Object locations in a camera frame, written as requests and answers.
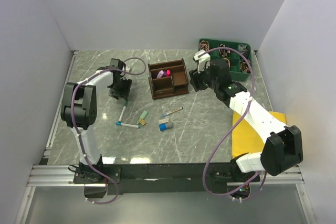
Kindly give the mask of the green cap white marker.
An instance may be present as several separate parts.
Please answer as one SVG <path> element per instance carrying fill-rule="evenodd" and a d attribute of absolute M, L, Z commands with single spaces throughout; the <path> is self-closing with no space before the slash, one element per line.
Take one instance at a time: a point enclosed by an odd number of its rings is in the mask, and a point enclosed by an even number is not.
<path fill-rule="evenodd" d="M 127 109 L 127 106 L 128 106 L 128 101 L 125 101 L 125 103 L 124 103 L 124 105 L 123 105 L 123 108 L 122 108 L 122 110 L 121 110 L 121 113 L 120 113 L 118 122 L 122 122 L 123 117 L 124 117 L 124 114 L 125 114 L 125 111 L 126 111 L 126 109 Z"/>

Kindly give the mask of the lilac pen case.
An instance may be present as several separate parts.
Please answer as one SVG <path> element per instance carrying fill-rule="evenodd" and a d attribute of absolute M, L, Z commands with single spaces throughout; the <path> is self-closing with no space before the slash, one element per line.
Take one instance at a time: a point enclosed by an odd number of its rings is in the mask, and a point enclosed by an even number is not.
<path fill-rule="evenodd" d="M 164 76 L 164 70 L 160 70 L 159 72 L 158 72 L 158 74 L 157 74 L 157 78 L 161 78 L 161 77 L 163 77 Z"/>

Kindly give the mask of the blue tip long marker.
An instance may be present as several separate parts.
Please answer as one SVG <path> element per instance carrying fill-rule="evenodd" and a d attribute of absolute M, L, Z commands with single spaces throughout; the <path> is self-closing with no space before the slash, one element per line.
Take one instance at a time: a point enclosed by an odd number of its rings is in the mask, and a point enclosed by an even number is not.
<path fill-rule="evenodd" d="M 166 116 L 169 116 L 169 115 L 171 115 L 171 114 L 173 114 L 173 113 L 176 113 L 176 112 L 178 112 L 178 111 L 182 111 L 182 110 L 183 110 L 183 107 L 178 107 L 178 108 L 176 108 L 176 109 L 170 110 L 170 111 L 168 111 L 168 112 L 165 112 L 165 113 L 162 115 L 162 118 L 164 118 L 164 117 L 166 117 Z"/>

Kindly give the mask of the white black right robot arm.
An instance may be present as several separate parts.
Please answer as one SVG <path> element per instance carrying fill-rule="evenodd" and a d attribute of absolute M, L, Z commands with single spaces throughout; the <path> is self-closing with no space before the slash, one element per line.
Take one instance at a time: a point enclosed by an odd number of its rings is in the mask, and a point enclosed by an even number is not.
<path fill-rule="evenodd" d="M 197 68 L 189 72 L 194 90 L 212 89 L 228 108 L 243 116 L 264 143 L 261 152 L 236 158 L 236 165 L 230 168 L 232 179 L 242 181 L 249 172 L 257 171 L 277 176 L 303 161 L 301 131 L 276 119 L 241 83 L 233 81 L 226 60 L 202 57 L 195 62 Z"/>

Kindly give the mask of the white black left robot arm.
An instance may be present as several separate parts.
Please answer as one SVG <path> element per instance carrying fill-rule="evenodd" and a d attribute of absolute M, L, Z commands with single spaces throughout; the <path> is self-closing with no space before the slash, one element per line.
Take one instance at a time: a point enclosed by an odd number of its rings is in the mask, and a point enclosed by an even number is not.
<path fill-rule="evenodd" d="M 97 119 L 97 93 L 108 89 L 109 96 L 128 101 L 131 79 L 125 62 L 111 59 L 106 67 L 99 68 L 90 77 L 79 82 L 65 85 L 61 102 L 61 119 L 71 128 L 80 152 L 80 164 L 91 165 L 86 176 L 91 182 L 99 183 L 104 179 L 105 170 L 97 147 L 94 124 Z"/>

